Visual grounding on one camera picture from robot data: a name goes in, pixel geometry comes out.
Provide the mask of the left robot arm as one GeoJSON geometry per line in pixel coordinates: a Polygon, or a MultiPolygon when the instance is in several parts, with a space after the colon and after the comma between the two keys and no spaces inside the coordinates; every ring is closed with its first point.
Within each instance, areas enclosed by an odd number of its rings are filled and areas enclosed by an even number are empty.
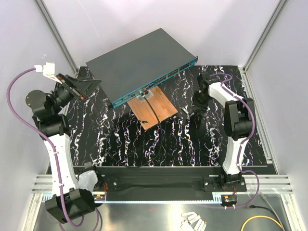
{"type": "Polygon", "coordinates": [[[73,99],[88,99],[101,82],[62,74],[55,78],[55,88],[51,93],[33,90],[26,96],[26,104],[33,113],[33,129],[44,140],[50,159],[52,198],[46,201],[46,210],[61,224],[79,227],[73,220],[95,211],[97,206],[92,192],[103,187],[104,179],[94,166],[75,175],[69,124],[61,111],[73,99]]]}

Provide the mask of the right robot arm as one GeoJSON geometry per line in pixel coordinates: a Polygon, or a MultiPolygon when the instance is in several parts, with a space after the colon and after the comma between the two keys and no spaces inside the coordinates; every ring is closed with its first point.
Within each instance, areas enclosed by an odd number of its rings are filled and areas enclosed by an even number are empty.
{"type": "Polygon", "coordinates": [[[199,90],[192,98],[193,112],[202,115],[207,111],[210,100],[216,100],[224,108],[224,131],[228,136],[227,151],[221,171],[215,183],[225,191],[241,184],[244,150],[256,128],[255,104],[252,98],[244,98],[226,87],[218,78],[204,79],[198,74],[199,90]]]}

